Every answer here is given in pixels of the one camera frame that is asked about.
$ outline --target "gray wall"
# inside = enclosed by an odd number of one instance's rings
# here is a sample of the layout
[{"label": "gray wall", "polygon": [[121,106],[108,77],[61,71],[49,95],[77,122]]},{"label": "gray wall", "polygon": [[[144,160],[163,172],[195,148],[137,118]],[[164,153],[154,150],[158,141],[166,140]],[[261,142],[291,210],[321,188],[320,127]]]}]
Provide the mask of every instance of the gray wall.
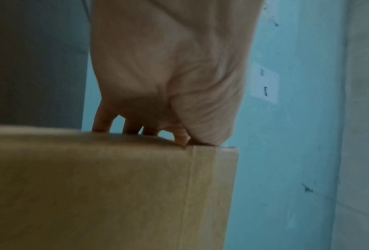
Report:
[{"label": "gray wall", "polygon": [[80,0],[0,0],[0,124],[81,128],[89,29]]},{"label": "gray wall", "polygon": [[369,0],[351,0],[333,250],[369,249]]}]

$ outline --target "skin wrinkle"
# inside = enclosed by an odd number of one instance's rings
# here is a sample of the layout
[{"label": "skin wrinkle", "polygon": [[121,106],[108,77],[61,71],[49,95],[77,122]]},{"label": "skin wrinkle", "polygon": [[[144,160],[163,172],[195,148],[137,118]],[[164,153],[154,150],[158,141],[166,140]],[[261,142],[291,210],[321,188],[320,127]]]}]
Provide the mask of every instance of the skin wrinkle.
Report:
[{"label": "skin wrinkle", "polygon": [[95,0],[91,56],[106,110],[93,131],[121,115],[124,133],[166,130],[182,146],[227,140],[262,3]]}]

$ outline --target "blue painted wall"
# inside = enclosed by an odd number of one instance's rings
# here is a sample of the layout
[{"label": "blue painted wall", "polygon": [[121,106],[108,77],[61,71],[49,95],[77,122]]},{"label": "blue painted wall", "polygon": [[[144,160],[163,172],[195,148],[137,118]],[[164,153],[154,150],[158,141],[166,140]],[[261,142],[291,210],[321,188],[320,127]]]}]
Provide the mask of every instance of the blue painted wall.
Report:
[{"label": "blue painted wall", "polygon": [[[260,18],[249,69],[280,76],[277,105],[248,89],[229,146],[240,162],[226,250],[330,249],[343,120],[346,0],[279,0]],[[100,101],[89,63],[83,130]],[[122,130],[119,118],[113,132]],[[305,184],[313,193],[305,193]]]}]

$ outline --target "hand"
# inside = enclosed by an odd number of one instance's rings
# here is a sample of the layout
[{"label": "hand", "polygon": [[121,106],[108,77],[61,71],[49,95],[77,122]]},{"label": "hand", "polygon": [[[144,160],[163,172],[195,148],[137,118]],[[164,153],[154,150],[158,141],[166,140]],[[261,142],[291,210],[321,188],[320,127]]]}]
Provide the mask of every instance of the hand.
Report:
[{"label": "hand", "polygon": [[173,133],[221,145],[233,133],[263,0],[95,0],[92,63],[102,101],[93,131]]}]

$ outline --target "cardboard box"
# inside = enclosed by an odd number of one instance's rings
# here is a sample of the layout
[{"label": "cardboard box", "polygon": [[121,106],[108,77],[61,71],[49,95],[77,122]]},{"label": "cardboard box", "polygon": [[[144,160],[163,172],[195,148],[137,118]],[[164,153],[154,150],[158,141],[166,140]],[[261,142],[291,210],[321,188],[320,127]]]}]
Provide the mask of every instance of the cardboard box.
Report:
[{"label": "cardboard box", "polygon": [[0,250],[221,250],[238,153],[0,127]]}]

